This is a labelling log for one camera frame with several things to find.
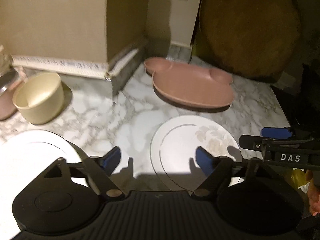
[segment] pink mouse-shaped plate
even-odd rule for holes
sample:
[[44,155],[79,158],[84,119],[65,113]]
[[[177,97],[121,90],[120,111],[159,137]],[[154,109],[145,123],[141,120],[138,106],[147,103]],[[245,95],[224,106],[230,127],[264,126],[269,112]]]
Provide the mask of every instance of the pink mouse-shaped plate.
[[144,62],[153,86],[176,103],[198,108],[228,106],[234,99],[232,76],[218,68],[178,63],[160,57]]

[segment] cream bowl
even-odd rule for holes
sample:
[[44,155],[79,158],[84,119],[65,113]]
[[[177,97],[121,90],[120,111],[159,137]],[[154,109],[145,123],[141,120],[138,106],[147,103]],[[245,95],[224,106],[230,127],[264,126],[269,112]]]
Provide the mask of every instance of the cream bowl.
[[40,73],[20,85],[12,102],[21,115],[32,124],[51,121],[61,111],[64,94],[57,73]]

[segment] human hand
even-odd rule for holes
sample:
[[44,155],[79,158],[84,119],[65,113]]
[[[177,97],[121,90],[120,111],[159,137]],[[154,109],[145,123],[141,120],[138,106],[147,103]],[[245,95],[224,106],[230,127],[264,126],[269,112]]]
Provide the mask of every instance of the human hand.
[[309,170],[306,173],[306,181],[308,180],[310,180],[307,192],[309,198],[309,211],[311,215],[315,216],[320,213],[320,189],[315,186],[312,171]]

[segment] pink container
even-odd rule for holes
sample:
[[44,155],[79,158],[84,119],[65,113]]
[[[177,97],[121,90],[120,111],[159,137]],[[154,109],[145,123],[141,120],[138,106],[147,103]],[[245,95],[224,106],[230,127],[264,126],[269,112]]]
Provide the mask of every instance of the pink container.
[[25,75],[11,69],[0,77],[0,121],[9,118],[17,109],[12,103],[12,96],[18,85],[23,82]]

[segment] wooden cutting board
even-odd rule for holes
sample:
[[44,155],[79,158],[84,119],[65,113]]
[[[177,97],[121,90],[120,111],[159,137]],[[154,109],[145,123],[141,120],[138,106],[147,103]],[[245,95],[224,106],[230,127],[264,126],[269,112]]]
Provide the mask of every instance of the wooden cutting board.
[[280,73],[301,30],[292,0],[202,0],[199,20],[220,67],[248,78]]

